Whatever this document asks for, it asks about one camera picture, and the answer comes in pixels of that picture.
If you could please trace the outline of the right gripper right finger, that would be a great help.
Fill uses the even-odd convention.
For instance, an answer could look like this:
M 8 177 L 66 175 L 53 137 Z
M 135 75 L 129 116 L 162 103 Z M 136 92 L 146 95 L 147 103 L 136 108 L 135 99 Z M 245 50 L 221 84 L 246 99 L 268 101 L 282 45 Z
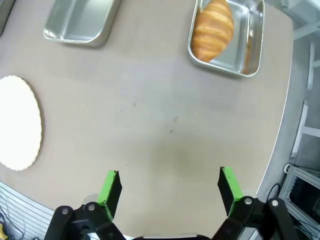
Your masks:
M 228 166 L 219 170 L 217 186 L 227 218 L 212 237 L 214 240 L 237 240 L 246 228 L 258 231 L 264 240 L 277 233 L 281 240 L 296 240 L 297 232 L 285 202 L 276 197 L 266 202 L 244 196 Z

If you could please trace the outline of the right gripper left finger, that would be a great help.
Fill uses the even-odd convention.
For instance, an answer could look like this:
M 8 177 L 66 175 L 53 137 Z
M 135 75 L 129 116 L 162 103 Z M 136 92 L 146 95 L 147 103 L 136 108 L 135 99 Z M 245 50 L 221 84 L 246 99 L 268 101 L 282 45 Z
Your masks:
M 125 237 L 113 223 L 122 191 L 119 172 L 107 173 L 96 201 L 73 209 L 56 208 L 47 229 L 48 240 L 89 240 L 96 234 L 100 240 L 123 240 Z

